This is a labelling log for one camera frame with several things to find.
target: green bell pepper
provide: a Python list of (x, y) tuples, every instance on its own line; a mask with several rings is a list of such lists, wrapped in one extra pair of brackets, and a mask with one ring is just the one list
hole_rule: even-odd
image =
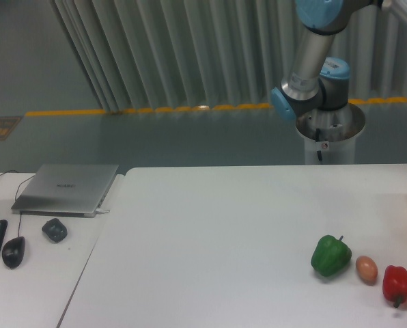
[(316, 246), (311, 265), (320, 275), (329, 277), (344, 268), (350, 261), (352, 252), (350, 248), (333, 236), (323, 236)]

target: red bell pepper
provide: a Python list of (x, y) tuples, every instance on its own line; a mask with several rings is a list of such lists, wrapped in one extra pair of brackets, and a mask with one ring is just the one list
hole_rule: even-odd
[(389, 265), (384, 273), (382, 293), (387, 301), (394, 302), (395, 308), (405, 303), (407, 300), (407, 270), (402, 266)]

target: yellow floor stripe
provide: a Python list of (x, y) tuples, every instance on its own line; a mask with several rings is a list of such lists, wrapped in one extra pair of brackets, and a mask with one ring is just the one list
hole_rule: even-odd
[[(349, 102), (354, 105), (368, 105), (368, 104), (396, 104), (407, 103), (405, 97), (392, 97), (392, 98), (370, 98), (363, 99), (350, 99)], [(214, 111), (233, 111), (239, 109), (270, 109), (272, 106), (266, 102), (261, 104), (241, 104), (238, 106), (232, 105), (217, 105), (212, 110)], [(178, 107), (173, 109), (171, 107), (159, 107), (155, 110), (152, 108), (140, 108), (140, 109), (125, 109), (119, 113), (113, 114), (136, 114), (136, 113), (173, 113), (177, 111), (209, 111), (211, 108), (208, 106), (196, 106), (196, 107)], [(104, 109), (81, 109), (71, 111), (28, 111), (25, 116), (58, 116), (58, 115), (103, 115), (108, 114)]]
[(79, 109), (71, 111), (28, 111), (25, 116), (57, 116), (57, 115), (102, 115), (104, 109)]

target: laptop logo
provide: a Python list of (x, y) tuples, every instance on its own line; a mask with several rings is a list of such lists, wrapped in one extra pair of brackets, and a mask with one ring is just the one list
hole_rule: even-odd
[(57, 184), (56, 187), (58, 188), (75, 188), (75, 184)]

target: vertical blinds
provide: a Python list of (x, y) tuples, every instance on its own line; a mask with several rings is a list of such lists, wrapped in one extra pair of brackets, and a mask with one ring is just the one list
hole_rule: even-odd
[[(267, 103), (304, 27), (294, 1), (55, 0), (107, 111)], [(354, 14), (331, 56), (351, 98), (407, 97), (407, 29), (374, 6)]]

